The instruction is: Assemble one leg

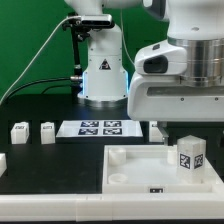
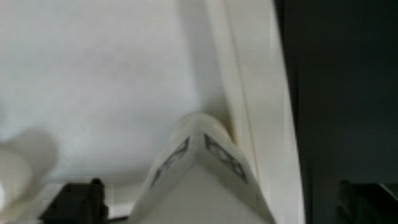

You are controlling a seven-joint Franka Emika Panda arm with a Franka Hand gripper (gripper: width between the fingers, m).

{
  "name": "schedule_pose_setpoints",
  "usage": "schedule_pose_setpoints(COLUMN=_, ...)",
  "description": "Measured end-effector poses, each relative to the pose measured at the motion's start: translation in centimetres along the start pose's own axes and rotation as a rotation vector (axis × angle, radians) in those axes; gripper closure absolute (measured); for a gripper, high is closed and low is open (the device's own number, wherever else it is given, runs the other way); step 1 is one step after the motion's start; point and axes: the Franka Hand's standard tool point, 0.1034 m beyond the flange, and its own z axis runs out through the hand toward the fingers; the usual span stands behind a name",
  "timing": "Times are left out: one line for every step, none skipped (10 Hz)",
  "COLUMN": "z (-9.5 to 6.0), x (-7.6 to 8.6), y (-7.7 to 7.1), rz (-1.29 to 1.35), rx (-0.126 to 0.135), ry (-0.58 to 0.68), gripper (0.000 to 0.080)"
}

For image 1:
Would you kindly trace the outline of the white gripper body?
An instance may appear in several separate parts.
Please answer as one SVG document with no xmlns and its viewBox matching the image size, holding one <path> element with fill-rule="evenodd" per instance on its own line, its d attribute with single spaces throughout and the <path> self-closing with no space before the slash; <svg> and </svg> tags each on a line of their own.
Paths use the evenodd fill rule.
<svg viewBox="0 0 224 224">
<path fill-rule="evenodd" d="M 187 87 L 175 76 L 135 73 L 127 112 L 136 121 L 224 122 L 224 87 Z"/>
</svg>

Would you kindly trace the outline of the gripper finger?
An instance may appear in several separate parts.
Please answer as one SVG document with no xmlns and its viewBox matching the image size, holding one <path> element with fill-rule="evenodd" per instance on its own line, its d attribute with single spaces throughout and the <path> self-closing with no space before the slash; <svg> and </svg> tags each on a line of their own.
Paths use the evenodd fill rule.
<svg viewBox="0 0 224 224">
<path fill-rule="evenodd" d="M 157 127 L 158 127 L 160 133 L 163 136 L 164 144 L 167 145 L 168 144 L 168 140 L 169 140 L 169 132 L 168 132 L 168 129 L 167 129 L 167 123 L 158 121 L 157 122 Z"/>
</svg>

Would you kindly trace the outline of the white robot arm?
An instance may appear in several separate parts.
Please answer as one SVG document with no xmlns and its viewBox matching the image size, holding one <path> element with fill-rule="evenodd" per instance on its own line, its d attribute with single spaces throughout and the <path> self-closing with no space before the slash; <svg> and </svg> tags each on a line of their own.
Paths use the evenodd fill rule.
<svg viewBox="0 0 224 224">
<path fill-rule="evenodd" d="M 224 121 L 224 0 L 64 0 L 90 26 L 88 65 L 78 101 L 127 104 L 134 121 Z M 140 49 L 126 81 L 122 31 L 105 8 L 141 4 L 168 22 L 166 39 Z"/>
</svg>

